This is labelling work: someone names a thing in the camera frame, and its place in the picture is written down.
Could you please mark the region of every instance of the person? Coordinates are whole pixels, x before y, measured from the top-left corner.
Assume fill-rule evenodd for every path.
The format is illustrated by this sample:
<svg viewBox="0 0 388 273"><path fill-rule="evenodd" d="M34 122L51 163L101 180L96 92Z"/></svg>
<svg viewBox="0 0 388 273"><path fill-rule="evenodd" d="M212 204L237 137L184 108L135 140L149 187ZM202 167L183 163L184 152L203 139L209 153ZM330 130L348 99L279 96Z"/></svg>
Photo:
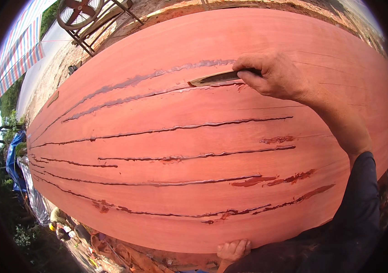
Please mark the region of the person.
<svg viewBox="0 0 388 273"><path fill-rule="evenodd" d="M56 236L59 240L61 240L62 242L66 242L66 241L69 241L71 239L71 237L69 237L68 233L65 231L65 229L63 229L62 227L60 227L60 225L58 225L58 227L56 228Z"/></svg>
<svg viewBox="0 0 388 273"><path fill-rule="evenodd" d="M350 160L350 176L333 219L297 237L251 250L247 239L217 247L218 273L357 272L379 237L379 199L372 142L365 123L346 103L314 83L289 57L269 48L241 55L238 76L261 95L309 106L328 125ZM244 68L261 70L262 77Z"/></svg>
<svg viewBox="0 0 388 273"><path fill-rule="evenodd" d="M57 230L57 223L60 223L62 225L68 225L66 221L66 214L58 207L55 207L53 211L51 211L50 221L51 223L49 223L48 226L52 231Z"/></svg>

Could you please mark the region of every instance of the blue tarp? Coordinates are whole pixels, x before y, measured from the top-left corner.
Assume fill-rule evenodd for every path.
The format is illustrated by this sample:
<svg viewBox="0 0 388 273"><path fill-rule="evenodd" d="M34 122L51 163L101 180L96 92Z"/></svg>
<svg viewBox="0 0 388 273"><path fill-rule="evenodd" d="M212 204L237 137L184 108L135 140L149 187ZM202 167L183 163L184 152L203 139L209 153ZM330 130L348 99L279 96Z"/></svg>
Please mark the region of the blue tarp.
<svg viewBox="0 0 388 273"><path fill-rule="evenodd" d="M16 145L21 143L26 137L26 132L20 130L17 132L12 139L12 142L9 146L9 151L7 152L7 159L5 161L5 170L10 175L13 180L13 190L26 192L26 181L22 176L21 169L16 164Z"/></svg>

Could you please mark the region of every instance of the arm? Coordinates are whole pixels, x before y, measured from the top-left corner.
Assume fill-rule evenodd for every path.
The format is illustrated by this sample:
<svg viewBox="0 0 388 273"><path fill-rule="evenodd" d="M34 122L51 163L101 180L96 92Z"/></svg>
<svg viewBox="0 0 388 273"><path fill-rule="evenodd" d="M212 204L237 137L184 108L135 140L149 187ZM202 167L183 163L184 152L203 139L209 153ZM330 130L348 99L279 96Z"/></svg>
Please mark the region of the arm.
<svg viewBox="0 0 388 273"><path fill-rule="evenodd" d="M371 138L362 118L337 96L307 79L283 52L270 48L262 53L243 54L232 68L235 71L261 70L263 77L249 71L238 72L238 76L261 95L311 107L349 156L350 168L361 153L371 151Z"/></svg>
<svg viewBox="0 0 388 273"><path fill-rule="evenodd" d="M217 273L223 273L227 267L238 261L251 250L251 242L247 239L236 240L231 243L218 245L217 256L221 258Z"/></svg>

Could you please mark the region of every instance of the red wood surface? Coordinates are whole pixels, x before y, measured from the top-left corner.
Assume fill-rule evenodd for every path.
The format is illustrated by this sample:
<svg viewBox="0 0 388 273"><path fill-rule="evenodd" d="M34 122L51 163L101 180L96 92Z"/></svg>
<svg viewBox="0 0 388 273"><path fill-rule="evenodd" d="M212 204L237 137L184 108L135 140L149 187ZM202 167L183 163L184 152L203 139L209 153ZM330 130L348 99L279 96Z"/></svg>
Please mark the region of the red wood surface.
<svg viewBox="0 0 388 273"><path fill-rule="evenodd" d="M362 115L382 176L388 61L314 18L226 9L141 30L71 75L28 128L36 188L96 230L174 252L239 238L258 247L329 221L349 161L315 112L240 80L186 84L268 47Z"/></svg>

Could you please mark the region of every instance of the striped tarp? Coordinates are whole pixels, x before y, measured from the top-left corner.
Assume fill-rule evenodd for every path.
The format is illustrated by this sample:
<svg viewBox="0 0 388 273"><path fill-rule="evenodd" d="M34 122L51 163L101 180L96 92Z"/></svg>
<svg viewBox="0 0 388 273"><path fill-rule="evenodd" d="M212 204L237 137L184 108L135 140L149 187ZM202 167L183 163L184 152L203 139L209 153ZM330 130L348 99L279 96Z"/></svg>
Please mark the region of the striped tarp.
<svg viewBox="0 0 388 273"><path fill-rule="evenodd" d="M0 47L0 97L44 57L39 42L42 12L56 0L30 0L12 23Z"/></svg>

